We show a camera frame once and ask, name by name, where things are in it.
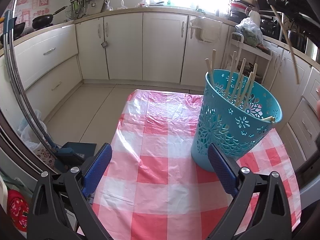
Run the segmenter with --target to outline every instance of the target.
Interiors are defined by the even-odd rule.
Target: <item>table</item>
[[[92,205],[114,239],[205,239],[228,208],[232,197],[190,153],[202,97],[150,90],[135,90],[128,97]],[[296,228],[299,188],[276,130],[238,164],[260,174],[280,174]],[[254,194],[237,233],[246,229],[257,200]]]

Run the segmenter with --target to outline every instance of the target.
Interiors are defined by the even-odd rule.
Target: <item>pan handle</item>
[[[67,8],[67,6],[64,6],[64,7],[60,8],[58,11],[54,12],[52,15],[55,15],[55,14],[63,11],[65,8]]]

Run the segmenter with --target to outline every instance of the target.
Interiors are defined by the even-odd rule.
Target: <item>black wok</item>
[[[17,38],[20,37],[21,33],[23,32],[24,30],[24,26],[26,25],[25,22],[22,22],[22,23],[18,23],[18,24],[15,24],[14,27],[13,27],[13,39],[16,40]],[[1,44],[3,45],[3,34],[0,36],[0,42]]]
[[[67,6],[64,6],[64,7],[60,8],[54,14],[41,15],[41,16],[38,16],[38,17],[34,18],[32,20],[32,27],[35,30],[42,29],[43,27],[46,27],[47,25],[49,25],[52,22],[53,16],[55,14],[63,11],[65,8],[67,8]]]

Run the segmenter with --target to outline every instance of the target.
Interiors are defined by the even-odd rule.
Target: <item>wooden stick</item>
[[[292,55],[292,61],[293,61],[293,66],[294,66],[294,72],[296,74],[296,82],[297,85],[300,85],[300,80],[299,80],[299,73],[298,73],[298,67],[297,67],[297,61],[293,52],[293,48],[292,48],[292,44],[291,41],[289,39],[288,33],[287,33],[287,28],[283,25],[282,20],[279,16],[279,14],[277,13],[276,9],[273,7],[273,5],[270,5],[271,9],[273,10],[273,13],[275,14],[275,16],[278,18],[278,22],[282,28],[282,32],[285,38],[285,41],[287,42],[287,44],[289,45],[289,49]]]
[[[231,85],[231,79],[232,79],[232,75],[233,75],[233,72],[234,72],[234,65],[236,64],[236,55],[237,55],[237,52],[234,51],[233,52],[232,63],[231,63],[230,74],[229,74],[229,80],[228,80],[228,84],[227,84],[227,87],[226,87],[226,92],[224,94],[224,98],[227,98],[228,93],[229,93],[229,89],[230,89],[230,85]]]
[[[243,84],[243,79],[244,79],[244,75],[241,75],[240,83],[239,83],[239,90],[238,90],[235,106],[238,104],[238,101],[240,99],[240,93],[241,93],[241,88],[242,88],[242,84]]]
[[[245,95],[245,93],[246,93],[247,90],[248,90],[248,87],[249,87],[249,85],[250,85],[250,83],[251,83],[252,75],[253,75],[253,72],[250,73],[250,76],[249,76],[249,78],[248,78],[248,80],[247,80],[247,83],[246,83],[246,85],[245,85],[245,87],[244,87],[244,89],[243,89],[243,91],[242,91],[241,97],[240,97],[240,99],[239,99],[239,101],[238,101],[238,103],[237,103],[237,105],[236,105],[237,107],[239,107],[239,105],[241,104],[241,102],[242,102],[242,100],[243,100],[243,98],[244,98],[244,95]]]
[[[240,69],[240,72],[239,72],[239,75],[238,75],[238,79],[237,79],[237,82],[235,84],[235,87],[233,88],[233,92],[232,92],[232,95],[231,95],[231,97],[229,99],[229,102],[232,102],[233,98],[235,97],[235,94],[236,94],[237,88],[239,86],[239,82],[240,82],[240,79],[241,79],[242,72],[244,70],[244,65],[245,65],[246,61],[247,60],[245,58],[242,61],[242,65],[241,65],[241,69]]]
[[[214,70],[214,63],[216,62],[216,50],[212,50],[212,55],[211,55],[211,73],[212,73],[212,83],[214,84],[213,81],[213,70]]]
[[[254,64],[253,75],[252,75],[252,79],[251,79],[251,82],[250,82],[249,92],[247,94],[247,98],[245,99],[245,102],[244,102],[242,110],[245,110],[245,108],[246,108],[246,106],[247,106],[247,104],[249,102],[249,97],[251,96],[251,91],[252,91],[252,87],[253,87],[253,84],[254,84],[254,79],[256,78],[257,68],[258,68],[258,64]]]
[[[205,63],[207,64],[207,69],[208,69],[208,75],[209,75],[210,84],[212,85],[212,87],[214,87],[214,82],[213,82],[213,76],[212,76],[210,61],[209,61],[208,58],[205,59]]]
[[[273,116],[269,116],[267,118],[263,118],[262,121],[266,122],[274,122],[276,119]]]

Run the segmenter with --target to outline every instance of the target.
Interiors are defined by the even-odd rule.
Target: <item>blue gripper pad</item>
[[[238,194],[238,188],[236,186],[237,177],[221,154],[223,153],[220,153],[213,144],[209,145],[208,159],[210,164],[212,165],[214,172],[217,174],[225,192],[235,197]]]
[[[87,173],[84,175],[82,193],[85,198],[87,198],[96,190],[103,176],[103,173],[105,172],[111,161],[111,145],[105,144],[98,154],[99,155],[97,156]]]

